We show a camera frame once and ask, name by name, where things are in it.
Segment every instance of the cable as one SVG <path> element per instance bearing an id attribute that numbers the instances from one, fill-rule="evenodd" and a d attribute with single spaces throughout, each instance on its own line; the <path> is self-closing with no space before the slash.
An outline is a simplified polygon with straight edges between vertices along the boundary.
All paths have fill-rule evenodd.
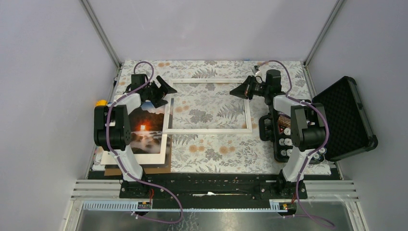
<path id="1" fill-rule="evenodd" d="M 109 107 L 109 110 L 108 110 L 108 115 L 107 115 L 107 119 L 106 119 L 106 124 L 107 124 L 107 125 L 109 125 L 109 123 L 110 123 L 110 121 L 111 121 L 111 114 L 112 114 L 112 109 L 113 109 L 113 107 L 114 107 L 118 102 L 120 102 L 121 100 L 123 100 L 124 98 L 126 98 L 127 96 L 129 96 L 129 95 L 131 95 L 131 94 L 137 92 L 138 90 L 142 89 L 144 86 L 146 86 L 146 85 L 147 85 L 148 83 L 150 83 L 150 81 L 152 80 L 153 75 L 154 75 L 154 68 L 153 68 L 153 65 L 152 65 L 151 63 L 147 62 L 147 61 L 138 62 L 138 63 L 135 65 L 134 69 L 133 69 L 133 73 L 136 74 L 136 68 L 137 68 L 140 64 L 148 64 L 148 65 L 152 68 L 152 74 L 150 75 L 150 79 L 148 79 L 147 82 L 145 82 L 144 84 L 142 84 L 140 87 L 134 89 L 133 91 L 131 91 L 131 92 L 129 92 L 129 93 L 126 93 L 126 94 L 122 95 L 117 101 L 114 101 L 114 102 L 112 103 L 112 105 Z M 111 146 L 111 142 L 110 142 L 110 140 L 109 140 L 109 126 L 106 126 L 106 144 L 107 144 L 109 150 L 110 150 L 115 156 L 118 156 L 118 155 L 119 155 L 119 154 L 112 148 L 112 146 Z M 139 182 L 139 183 L 141 183 L 141 184 L 145 184 L 145 185 L 153 186 L 153 187 L 156 187 L 156 188 L 159 188 L 159 189 L 163 189 L 164 191 L 168 192 L 168 193 L 176 200 L 177 204 L 178 204 L 179 207 L 180 207 L 180 218 L 179 218 L 178 220 L 176 220 L 176 221 L 166 221 L 166 220 L 160 220 L 160 219 L 154 219 L 154 218 L 147 218 L 147 217 L 138 216 L 138 215 L 136 215 L 136 218 L 140 217 L 140 218 L 142 218 L 142 219 L 151 220 L 151 221 L 157 221 L 157 222 L 164 223 L 164 224 L 177 224 L 177 223 L 179 223 L 181 220 L 183 220 L 183 207 L 181 206 L 181 202 L 180 202 L 180 200 L 176 197 L 176 195 L 174 195 L 170 190 L 168 190 L 167 188 L 165 188 L 165 187 L 163 187 L 163 186 L 161 186 L 161 185 L 153 184 L 153 183 L 149 183 L 149 182 L 145 182 L 145 181 L 142 181 L 142 180 L 140 180 L 140 179 L 138 179 L 138 178 L 132 176 L 132 175 L 131 175 L 130 173 L 128 173 L 128 171 L 126 170 L 126 168 L 125 168 L 125 166 L 123 165 L 122 160 L 120 159 L 120 157 L 117 157 L 116 159 L 117 159 L 117 161 L 118 161 L 118 164 L 121 166 L 121 168 L 122 168 L 122 170 L 123 170 L 123 175 L 126 174 L 128 177 L 132 178 L 133 180 L 135 180 L 136 182 Z"/>
<path id="2" fill-rule="evenodd" d="M 265 64 L 267 64 L 267 63 L 269 63 L 269 62 L 279 63 L 279 64 L 283 67 L 283 69 L 285 69 L 286 74 L 288 75 L 289 89 L 288 89 L 288 91 L 286 92 L 286 97 L 287 97 L 288 99 L 290 99 L 290 100 L 293 100 L 293 101 L 297 102 L 297 103 L 300 103 L 300 104 L 303 104 L 303 105 L 306 105 L 306 106 L 310 107 L 310 108 L 311 108 L 313 111 L 315 111 L 315 112 L 318 114 L 318 116 L 323 120 L 324 129 L 325 129 L 325 131 L 326 131 L 326 137 L 325 137 L 325 139 L 324 139 L 323 144 L 322 144 L 319 148 L 313 150 L 312 152 L 310 152 L 310 153 L 308 154 L 308 158 L 309 158 L 309 157 L 311 157 L 314 153 L 316 153 L 319 149 L 323 148 L 323 147 L 327 144 L 327 141 L 329 140 L 329 125 L 327 124 L 327 120 L 324 118 L 323 114 L 322 114 L 317 108 L 315 108 L 313 105 L 311 105 L 311 104 L 309 104 L 309 103 L 306 103 L 306 102 L 303 102 L 303 101 L 300 101 L 300 100 L 298 100 L 298 99 L 295 99 L 295 98 L 293 98 L 292 96 L 289 96 L 289 92 L 292 90 L 292 80 L 291 80 L 291 76 L 290 76 L 290 74 L 289 74 L 288 69 L 286 68 L 286 66 L 285 66 L 282 62 L 277 61 L 277 60 L 269 60 L 269 61 L 265 61 L 265 62 L 261 63 L 260 65 L 258 65 L 258 68 L 261 67 L 261 66 L 263 66 L 263 65 L 265 65 Z M 296 192 L 298 192 L 298 190 L 299 190 L 299 181 L 300 181 L 300 178 L 301 178 L 301 176 L 302 176 L 302 172 L 303 172 L 304 169 L 306 168 L 308 158 L 305 159 L 305 161 L 304 161 L 304 163 L 303 163 L 302 167 L 300 168 L 300 171 L 299 171 L 299 173 L 298 173 L 298 175 L 297 175 Z M 329 229 L 335 229 L 335 228 L 336 228 L 335 224 L 334 224 L 333 222 L 329 221 L 328 219 L 325 219 L 325 218 L 322 218 L 322 217 L 319 217 L 319 216 L 313 216 L 313 215 L 308 214 L 308 212 L 306 212 L 306 210 L 303 208 L 302 203 L 300 203 L 300 198 L 299 198 L 299 194 L 298 194 L 298 193 L 296 193 L 296 199 L 297 199 L 297 202 L 298 202 L 299 206 L 301 207 L 301 209 L 302 209 L 303 212 L 305 213 L 304 215 L 297 215 L 297 217 L 309 217 L 309 218 L 312 219 L 314 222 L 316 222 L 317 224 L 319 224 L 319 225 L 321 225 L 321 226 L 323 226 L 323 227 L 326 227 L 326 228 L 329 228 Z M 319 222 L 318 219 L 323 220 L 323 221 L 329 223 L 330 225 L 323 224 L 323 223 Z"/>

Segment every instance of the black case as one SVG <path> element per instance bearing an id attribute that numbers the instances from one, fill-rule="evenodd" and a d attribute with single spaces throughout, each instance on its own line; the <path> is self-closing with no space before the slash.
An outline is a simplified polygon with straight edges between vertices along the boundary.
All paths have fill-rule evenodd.
<path id="1" fill-rule="evenodd" d="M 338 161 L 377 147 L 377 137 L 371 130 L 353 78 L 344 76 L 312 101 L 323 104 L 329 125 L 325 159 Z"/>

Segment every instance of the tabletop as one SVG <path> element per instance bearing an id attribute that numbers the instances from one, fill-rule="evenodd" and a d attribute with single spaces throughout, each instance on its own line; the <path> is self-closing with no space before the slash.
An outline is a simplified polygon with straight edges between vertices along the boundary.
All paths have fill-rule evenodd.
<path id="1" fill-rule="evenodd" d="M 126 61 L 118 80 L 115 94 L 122 94 L 130 84 L 130 76 L 138 61 Z M 171 78 L 247 78 L 252 75 L 251 68 L 257 61 L 149 61 L 154 66 L 154 77 L 160 75 L 165 81 Z M 305 80 L 302 65 L 299 61 L 283 62 L 289 70 L 293 88 L 290 95 L 298 99 L 311 99 Z M 289 88 L 288 77 L 282 66 L 269 63 L 262 66 L 265 76 L 269 69 L 281 71 L 282 90 Z M 141 64 L 136 73 L 151 74 L 150 66 Z M 230 90 L 227 84 L 184 84 L 178 87 L 183 92 L 174 97 L 174 126 L 180 128 L 197 128 L 197 126 L 244 128 L 245 119 L 241 116 L 243 103 L 237 97 L 231 100 L 218 100 Z M 259 138 L 258 120 L 268 114 L 268 107 L 262 97 L 249 102 L 252 134 L 226 135 L 173 135 L 171 147 L 171 172 L 218 172 L 218 173 L 251 173 L 278 174 L 285 163 L 278 163 L 273 158 L 272 142 Z M 97 154 L 93 170 L 104 170 L 100 165 L 101 155 Z M 309 165 L 305 174 L 330 175 L 329 162 Z"/>

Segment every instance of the white wall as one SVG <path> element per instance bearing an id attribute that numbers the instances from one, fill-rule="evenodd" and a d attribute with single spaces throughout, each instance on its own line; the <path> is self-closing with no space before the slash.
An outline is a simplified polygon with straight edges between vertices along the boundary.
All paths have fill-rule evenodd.
<path id="1" fill-rule="evenodd" d="M 379 145 L 341 161 L 371 231 L 406 230 L 408 1 L 347 1 L 310 65 L 318 92 L 354 77 Z"/>
<path id="2" fill-rule="evenodd" d="M 91 0 L 123 60 L 303 60 L 336 0 Z"/>
<path id="3" fill-rule="evenodd" d="M 0 0 L 0 230 L 55 231 L 115 67 L 78 0 Z"/>

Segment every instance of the purple cable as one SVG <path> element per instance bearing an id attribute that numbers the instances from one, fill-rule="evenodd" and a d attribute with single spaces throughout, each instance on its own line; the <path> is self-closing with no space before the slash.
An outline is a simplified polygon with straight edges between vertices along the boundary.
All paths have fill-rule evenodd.
<path id="1" fill-rule="evenodd" d="M 131 91 L 131 92 L 127 93 L 127 94 L 122 95 L 117 101 L 114 101 L 114 102 L 112 103 L 112 105 L 109 107 L 109 110 L 108 110 L 108 115 L 107 115 L 107 119 L 106 119 L 106 124 L 107 124 L 107 125 L 109 125 L 109 123 L 110 123 L 110 121 L 111 121 L 111 113 L 112 113 L 113 107 L 114 107 L 119 101 L 121 101 L 122 99 L 124 99 L 124 98 L 126 98 L 127 96 L 129 96 L 129 95 L 131 95 L 131 94 L 137 92 L 138 90 L 142 89 L 144 86 L 146 86 L 146 85 L 152 80 L 153 75 L 154 75 L 154 68 L 153 68 L 153 65 L 152 65 L 151 63 L 147 62 L 147 61 L 138 62 L 138 63 L 135 65 L 135 68 L 133 69 L 133 73 L 136 74 L 136 67 L 137 67 L 138 65 L 140 65 L 140 64 L 148 64 L 148 65 L 152 68 L 152 74 L 150 75 L 150 79 L 148 79 L 147 82 L 145 82 L 144 84 L 142 84 L 140 87 L 134 89 L 133 91 Z M 118 153 L 117 153 L 114 149 L 112 149 L 111 142 L 110 142 L 110 140 L 109 140 L 109 126 L 106 126 L 106 144 L 107 144 L 109 150 L 110 150 L 115 156 L 118 156 Z M 143 219 L 146 219 L 146 220 L 157 221 L 157 222 L 164 223 L 164 224 L 177 224 L 177 223 L 179 223 L 181 220 L 183 220 L 183 207 L 181 206 L 181 202 L 180 202 L 180 200 L 176 197 L 176 195 L 174 195 L 170 190 L 168 190 L 167 188 L 165 188 L 165 187 L 163 187 L 163 186 L 160 186 L 160 185 L 158 185 L 158 184 L 153 184 L 153 183 L 145 182 L 145 181 L 142 181 L 142 180 L 140 180 L 140 179 L 137 179 L 136 177 L 134 177 L 134 176 L 132 176 L 130 173 L 128 173 L 128 171 L 126 170 L 125 166 L 123 165 L 122 160 L 120 159 L 120 157 L 117 158 L 117 161 L 118 161 L 118 164 L 119 164 L 119 165 L 121 166 L 121 168 L 123 169 L 124 174 L 126 174 L 128 177 L 134 179 L 136 182 L 139 182 L 139 183 L 142 183 L 142 184 L 145 184 L 145 185 L 149 185 L 149 186 L 153 186 L 153 187 L 156 187 L 156 188 L 165 190 L 165 191 L 168 192 L 171 196 L 173 196 L 173 198 L 176 200 L 177 204 L 178 204 L 179 207 L 180 207 L 180 218 L 179 218 L 178 220 L 176 220 L 176 221 L 166 221 L 166 220 L 160 220 L 160 219 L 154 219 L 154 218 L 147 218 L 147 217 L 144 217 L 144 216 L 136 216 L 136 218 L 140 217 L 140 218 L 143 218 Z"/>
<path id="2" fill-rule="evenodd" d="M 323 114 L 322 114 L 317 108 L 315 108 L 314 106 L 312 106 L 311 104 L 306 103 L 306 102 L 303 102 L 303 101 L 300 101 L 300 100 L 298 100 L 298 99 L 295 99 L 295 98 L 293 98 L 292 96 L 289 96 L 289 92 L 292 90 L 292 80 L 291 80 L 291 77 L 290 77 L 290 75 L 289 75 L 288 69 L 285 67 L 285 65 L 284 65 L 282 62 L 277 61 L 277 60 L 269 60 L 269 61 L 265 61 L 265 62 L 261 63 L 258 67 L 261 67 L 262 65 L 265 65 L 265 64 L 267 64 L 267 63 L 269 63 L 269 62 L 279 63 L 279 64 L 283 67 L 283 69 L 285 69 L 286 74 L 288 75 L 288 79 L 289 79 L 289 90 L 286 92 L 286 97 L 287 97 L 288 99 L 290 99 L 290 100 L 293 100 L 293 101 L 297 102 L 297 103 L 301 103 L 301 104 L 303 104 L 303 105 L 306 105 L 306 106 L 310 107 L 310 108 L 313 109 L 313 111 L 315 111 L 315 112 L 318 114 L 318 116 L 323 120 L 324 129 L 325 129 L 325 131 L 326 131 L 326 137 L 324 138 L 323 144 L 322 144 L 319 148 L 313 150 L 311 153 L 308 154 L 308 156 L 312 156 L 312 155 L 313 155 L 314 153 L 316 153 L 319 149 L 323 148 L 323 147 L 327 144 L 327 141 L 329 140 L 329 125 L 327 124 L 327 120 L 324 118 Z M 299 190 L 300 177 L 302 176 L 302 172 L 303 172 L 304 169 L 306 168 L 307 161 L 308 161 L 308 158 L 305 159 L 305 161 L 304 161 L 304 163 L 303 163 L 302 167 L 300 168 L 300 171 L 299 171 L 299 173 L 298 173 L 298 175 L 297 175 L 296 192 L 298 192 L 298 190 Z M 323 226 L 323 227 L 332 229 L 332 230 L 336 228 L 335 224 L 334 224 L 333 222 L 331 222 L 330 220 L 325 219 L 325 218 L 322 218 L 322 217 L 319 217 L 319 216 L 313 216 L 313 215 L 308 214 L 308 212 L 306 212 L 306 210 L 303 208 L 302 203 L 300 203 L 300 198 L 299 198 L 299 194 L 298 194 L 298 193 L 296 193 L 296 199 L 297 199 L 297 202 L 298 202 L 299 206 L 301 207 L 301 209 L 302 209 L 302 210 L 304 211 L 304 213 L 305 213 L 304 215 L 296 215 L 296 216 L 298 216 L 298 217 L 309 217 L 310 219 L 312 219 L 312 220 L 313 220 L 314 222 L 316 222 L 317 224 L 319 224 L 319 225 L 321 225 L 321 226 Z M 329 223 L 330 225 L 323 224 L 323 223 L 319 222 L 318 219 L 323 220 L 323 221 Z"/>

